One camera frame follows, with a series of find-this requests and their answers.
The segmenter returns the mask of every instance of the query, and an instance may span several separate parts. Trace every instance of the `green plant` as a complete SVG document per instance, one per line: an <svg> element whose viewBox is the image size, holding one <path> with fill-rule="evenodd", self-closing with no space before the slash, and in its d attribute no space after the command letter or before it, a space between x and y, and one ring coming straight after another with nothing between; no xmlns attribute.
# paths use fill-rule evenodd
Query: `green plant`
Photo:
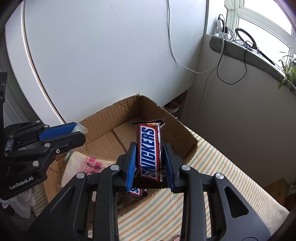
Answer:
<svg viewBox="0 0 296 241"><path fill-rule="evenodd" d="M288 85L291 85L296 76L296 58L294 58L293 55L288 53L284 55L283 58L279 61L281 61L281 64L283 66L282 70L285 74L285 78L280 82L278 89L280 89L285 82Z"/></svg>

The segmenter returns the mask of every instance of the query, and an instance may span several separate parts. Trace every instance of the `gray fabric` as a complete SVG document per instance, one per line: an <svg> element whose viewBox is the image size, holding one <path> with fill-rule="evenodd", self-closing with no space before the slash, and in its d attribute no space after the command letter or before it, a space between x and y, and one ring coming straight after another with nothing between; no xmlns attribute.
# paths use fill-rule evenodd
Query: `gray fabric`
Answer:
<svg viewBox="0 0 296 241"><path fill-rule="evenodd" d="M217 52L221 53L221 47L222 47L222 38L218 36L212 36L210 40L210 48ZM244 52L245 48L236 44L235 42L225 41L225 49L224 49L224 55L237 59L241 62L244 62ZM268 61L266 61L264 58L260 57L256 53L248 50L246 52L245 56L245 62L246 64L252 65L267 74L269 74L271 77L276 79L278 82L281 82L284 79L284 74L281 73L276 67L271 65ZM292 85L289 86L290 91L296 95L296 83L293 82Z"/></svg>

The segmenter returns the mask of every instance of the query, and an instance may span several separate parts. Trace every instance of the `window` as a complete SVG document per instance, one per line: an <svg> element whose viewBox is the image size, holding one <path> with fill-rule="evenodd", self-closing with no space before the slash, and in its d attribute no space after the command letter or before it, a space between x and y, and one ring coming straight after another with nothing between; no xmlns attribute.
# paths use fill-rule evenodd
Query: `window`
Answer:
<svg viewBox="0 0 296 241"><path fill-rule="evenodd" d="M284 53L295 53L296 33L274 0L224 0L226 25L247 31L259 49L278 64Z"/></svg>

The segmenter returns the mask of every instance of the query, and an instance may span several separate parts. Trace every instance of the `blue gripper pad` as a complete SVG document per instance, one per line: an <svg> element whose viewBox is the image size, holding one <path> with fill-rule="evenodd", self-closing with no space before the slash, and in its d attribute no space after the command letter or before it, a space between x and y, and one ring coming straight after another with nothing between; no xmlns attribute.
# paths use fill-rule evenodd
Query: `blue gripper pad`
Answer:
<svg viewBox="0 0 296 241"><path fill-rule="evenodd" d="M44 141L46 139L55 138L58 136L66 135L71 133L77 123L70 123L65 125L60 125L57 127L53 127L51 129L47 129L43 131L43 133L39 136L40 141Z"/></svg>

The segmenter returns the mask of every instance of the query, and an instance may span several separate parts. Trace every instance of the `curtain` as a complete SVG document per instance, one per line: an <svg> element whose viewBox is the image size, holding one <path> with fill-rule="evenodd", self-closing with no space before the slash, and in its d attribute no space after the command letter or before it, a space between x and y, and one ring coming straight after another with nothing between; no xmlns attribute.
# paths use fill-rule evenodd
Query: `curtain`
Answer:
<svg viewBox="0 0 296 241"><path fill-rule="evenodd" d="M296 0L275 0L275 2L284 11L296 32Z"/></svg>

